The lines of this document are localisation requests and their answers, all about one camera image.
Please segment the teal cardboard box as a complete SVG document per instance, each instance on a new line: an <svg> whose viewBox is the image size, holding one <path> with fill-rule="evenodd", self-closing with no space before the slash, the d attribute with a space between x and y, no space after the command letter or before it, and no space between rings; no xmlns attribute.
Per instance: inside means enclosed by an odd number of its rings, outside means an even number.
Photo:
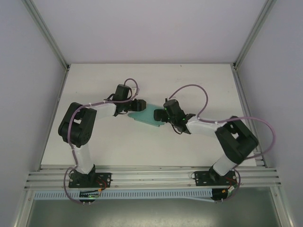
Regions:
<svg viewBox="0 0 303 227"><path fill-rule="evenodd" d="M156 109L162 109L162 107L159 107L157 105L147 104L146 109L144 109L143 111L131 112L127 116L133 118L135 121L160 127L165 123L161 121L156 121L154 119L153 114Z"/></svg>

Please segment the black round base unit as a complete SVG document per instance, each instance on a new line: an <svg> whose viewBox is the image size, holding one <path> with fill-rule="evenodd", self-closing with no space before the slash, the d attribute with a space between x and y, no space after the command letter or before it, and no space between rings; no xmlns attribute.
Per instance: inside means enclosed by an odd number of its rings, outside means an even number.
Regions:
<svg viewBox="0 0 303 227"><path fill-rule="evenodd" d="M215 202L223 202L229 197L231 197L232 192L228 191L226 188L215 188L212 189L211 199Z"/></svg>
<svg viewBox="0 0 303 227"><path fill-rule="evenodd" d="M93 203L100 196L100 192L98 190L91 191L80 191L79 200L81 203Z"/></svg>

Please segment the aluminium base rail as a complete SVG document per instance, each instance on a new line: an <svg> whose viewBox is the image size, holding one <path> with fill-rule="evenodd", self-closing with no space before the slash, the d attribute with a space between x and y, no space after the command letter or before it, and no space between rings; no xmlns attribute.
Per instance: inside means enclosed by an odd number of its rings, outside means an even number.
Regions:
<svg viewBox="0 0 303 227"><path fill-rule="evenodd" d="M97 166L97 173L111 173L112 189L186 189L195 187L194 172L207 171L197 166ZM264 166L238 167L243 187L281 186L275 168ZM43 165L30 172L26 189L62 189L65 166Z"/></svg>

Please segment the aluminium side rail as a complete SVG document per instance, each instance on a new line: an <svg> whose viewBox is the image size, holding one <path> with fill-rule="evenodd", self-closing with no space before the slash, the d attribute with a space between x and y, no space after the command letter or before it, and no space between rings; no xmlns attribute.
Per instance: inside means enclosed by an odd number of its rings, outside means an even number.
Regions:
<svg viewBox="0 0 303 227"><path fill-rule="evenodd" d="M59 89L58 94L57 94L56 99L55 99L55 106L52 110L50 122L48 123L48 126L47 126L47 134L46 134L45 138L42 140L42 142L43 142L42 145L43 146L42 146L41 153L39 153L39 155L38 155L37 164L35 166L36 171L40 171L40 168L41 168L41 163L42 163L42 160L43 160L45 149L46 149L46 146L47 146L47 143L48 143L48 139L49 139L49 136L50 136L50 133L51 133L51 130L52 130L53 122L54 122L54 119L55 119L55 116L56 116L56 112L57 112L57 109L58 109L58 106L59 106L61 95L62 95L64 86L65 86L66 79L68 77L70 68L71 68L71 65L68 65L68 68L67 68L67 70L64 74L64 77L63 77L63 79L60 83L60 89Z"/></svg>
<svg viewBox="0 0 303 227"><path fill-rule="evenodd" d="M244 116L251 117L249 105L248 105L246 96L244 94L244 90L243 90L242 83L240 81L239 74L233 66L232 66L232 74L233 74L233 78L234 78L235 85L236 85L236 88L237 88L237 92L238 92L238 95L239 95L239 99L240 99L243 114L244 114ZM248 128L253 132L253 134L258 139L258 134L257 134L256 127L255 127L255 121L251 120L251 119L248 119L248 120L245 120L245 122L248 124ZM256 161L257 166L262 166L262 167L267 168L267 164L266 164L266 161L265 161L265 158L264 158L264 155L263 155L262 151L263 151L262 147L259 144L257 146L256 150L253 152L253 154L255 156L256 155L259 155L259 156L254 158L254 160Z"/></svg>

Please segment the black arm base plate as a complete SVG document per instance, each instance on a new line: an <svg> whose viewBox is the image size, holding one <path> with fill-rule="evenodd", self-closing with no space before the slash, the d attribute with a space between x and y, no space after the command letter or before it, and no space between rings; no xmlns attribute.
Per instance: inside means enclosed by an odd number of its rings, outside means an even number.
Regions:
<svg viewBox="0 0 303 227"><path fill-rule="evenodd" d="M110 188L111 173L71 174L69 188Z"/></svg>
<svg viewBox="0 0 303 227"><path fill-rule="evenodd" d="M195 171L194 180L196 186L230 186L238 181L234 171L229 171L226 175L220 176L216 172Z"/></svg>

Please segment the aluminium frame post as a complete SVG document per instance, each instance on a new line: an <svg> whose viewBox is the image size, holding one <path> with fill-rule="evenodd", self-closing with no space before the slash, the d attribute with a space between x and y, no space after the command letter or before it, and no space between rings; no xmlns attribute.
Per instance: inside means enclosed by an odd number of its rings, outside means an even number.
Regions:
<svg viewBox="0 0 303 227"><path fill-rule="evenodd" d="M266 19L268 18L269 14L276 2L277 2L277 0L265 0L265 3L257 16L257 19L254 22L254 24L249 32L249 35L240 50L240 53L238 54L238 57L236 58L235 62L233 63L235 70L238 70L241 67L246 55L248 54L250 48L252 47L255 39L257 38L260 30L262 29Z"/></svg>
<svg viewBox="0 0 303 227"><path fill-rule="evenodd" d="M36 7L33 0L21 0L24 4L25 8L27 9L28 13L30 14L31 18L33 19L34 23L36 24L37 28L39 29L40 33L50 46L51 50L53 51L55 57L63 67L65 71L69 70L69 64L66 61L62 51L60 50L57 42L55 41L51 31L49 30L45 20L43 19L42 15L40 14L38 8Z"/></svg>

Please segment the aluminium lower frame bar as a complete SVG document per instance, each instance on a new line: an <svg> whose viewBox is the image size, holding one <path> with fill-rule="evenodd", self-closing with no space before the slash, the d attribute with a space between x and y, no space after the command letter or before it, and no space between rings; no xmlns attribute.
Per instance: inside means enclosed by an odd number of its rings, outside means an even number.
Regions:
<svg viewBox="0 0 303 227"><path fill-rule="evenodd" d="M23 191L17 207L17 214L13 222L13 227L26 227L35 198L35 191Z"/></svg>
<svg viewBox="0 0 303 227"><path fill-rule="evenodd" d="M284 189L274 186L270 187L270 191L281 227L294 227L293 215Z"/></svg>

